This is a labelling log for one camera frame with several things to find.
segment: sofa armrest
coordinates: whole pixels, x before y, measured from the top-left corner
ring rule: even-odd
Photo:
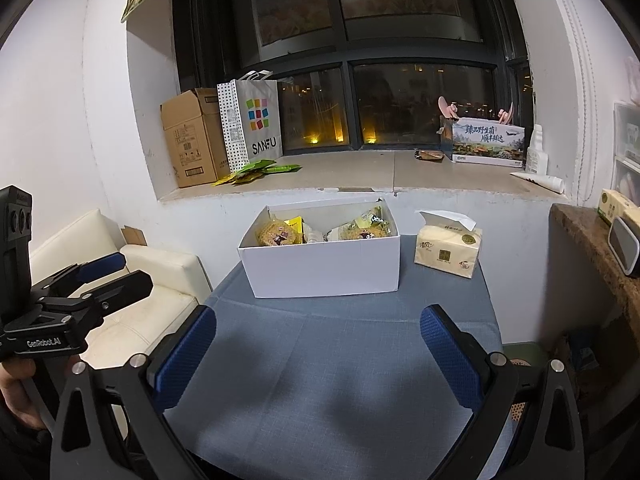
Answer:
[[[130,272],[143,270],[155,285],[193,296],[200,304],[211,294],[209,280],[193,254],[172,253],[140,245],[125,245],[120,252],[125,255]]]

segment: open white box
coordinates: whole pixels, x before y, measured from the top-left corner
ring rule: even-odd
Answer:
[[[258,247],[256,233],[271,219],[302,216],[322,233],[382,206],[391,236],[368,240]],[[398,290],[400,236],[384,200],[322,200],[265,207],[238,247],[256,298],[312,298]]]

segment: white shopping bag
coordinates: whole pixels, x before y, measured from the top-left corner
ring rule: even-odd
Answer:
[[[254,160],[282,156],[278,83],[264,79],[270,75],[251,71],[218,85],[220,119],[232,172]]]

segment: window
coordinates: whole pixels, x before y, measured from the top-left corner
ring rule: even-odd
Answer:
[[[183,90],[274,73],[287,154],[437,148],[441,95],[533,127],[513,0],[174,0],[174,34]]]

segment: human hand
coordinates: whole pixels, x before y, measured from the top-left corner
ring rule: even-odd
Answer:
[[[71,367],[80,360],[78,356],[69,358],[66,365],[68,374]],[[11,357],[0,363],[0,393],[9,410],[28,428],[44,430],[45,425],[38,409],[24,391],[21,381],[32,378],[36,373],[33,359]]]

